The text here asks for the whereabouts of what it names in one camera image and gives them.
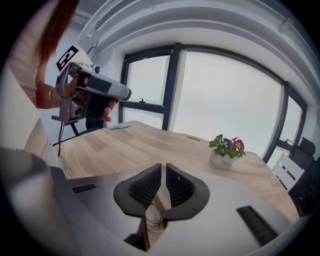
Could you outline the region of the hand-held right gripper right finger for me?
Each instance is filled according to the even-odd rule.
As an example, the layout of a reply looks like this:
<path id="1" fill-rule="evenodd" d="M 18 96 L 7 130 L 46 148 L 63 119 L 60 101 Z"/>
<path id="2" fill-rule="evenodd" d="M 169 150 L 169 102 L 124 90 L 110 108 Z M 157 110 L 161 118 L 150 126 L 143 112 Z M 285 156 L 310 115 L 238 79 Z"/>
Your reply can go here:
<path id="1" fill-rule="evenodd" d="M 210 198 L 210 190 L 201 179 L 171 163 L 166 164 L 165 185 L 171 204 L 171 209 L 164 212 L 165 221 L 192 219 L 202 211 Z"/>

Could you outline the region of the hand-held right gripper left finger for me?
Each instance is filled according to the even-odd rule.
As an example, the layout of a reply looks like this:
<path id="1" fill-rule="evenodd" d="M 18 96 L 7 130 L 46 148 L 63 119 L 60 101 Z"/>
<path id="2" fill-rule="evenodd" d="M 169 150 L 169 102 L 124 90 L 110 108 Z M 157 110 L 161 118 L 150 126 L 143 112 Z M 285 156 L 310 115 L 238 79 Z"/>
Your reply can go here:
<path id="1" fill-rule="evenodd" d="M 161 179 L 162 164 L 157 163 L 118 183 L 113 198 L 124 214 L 142 218 L 160 189 Z"/>

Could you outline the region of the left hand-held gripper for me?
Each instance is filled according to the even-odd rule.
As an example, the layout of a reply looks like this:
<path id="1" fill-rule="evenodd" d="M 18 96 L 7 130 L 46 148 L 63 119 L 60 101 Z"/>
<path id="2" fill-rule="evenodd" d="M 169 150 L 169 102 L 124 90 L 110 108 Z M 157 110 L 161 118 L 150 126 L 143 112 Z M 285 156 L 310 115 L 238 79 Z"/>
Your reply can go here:
<path id="1" fill-rule="evenodd" d="M 59 115 L 53 120 L 71 123 L 81 119 L 101 119 L 111 101 L 127 101 L 132 91 L 105 77 L 78 45 L 72 45 L 55 64 L 55 88 L 61 97 Z"/>

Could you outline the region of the person's left hand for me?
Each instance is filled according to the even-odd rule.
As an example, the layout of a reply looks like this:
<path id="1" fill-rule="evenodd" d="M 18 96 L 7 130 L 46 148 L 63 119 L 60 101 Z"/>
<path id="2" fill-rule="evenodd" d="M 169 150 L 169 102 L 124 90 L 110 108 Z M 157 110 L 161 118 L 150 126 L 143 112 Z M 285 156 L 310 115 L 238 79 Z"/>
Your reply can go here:
<path id="1" fill-rule="evenodd" d="M 116 106 L 118 102 L 116 100 L 112 100 L 108 103 L 108 106 L 104 108 L 104 113 L 102 116 L 102 120 L 105 122 L 111 122 L 112 118 L 110 117 L 110 113 L 112 112 L 113 108 Z"/>

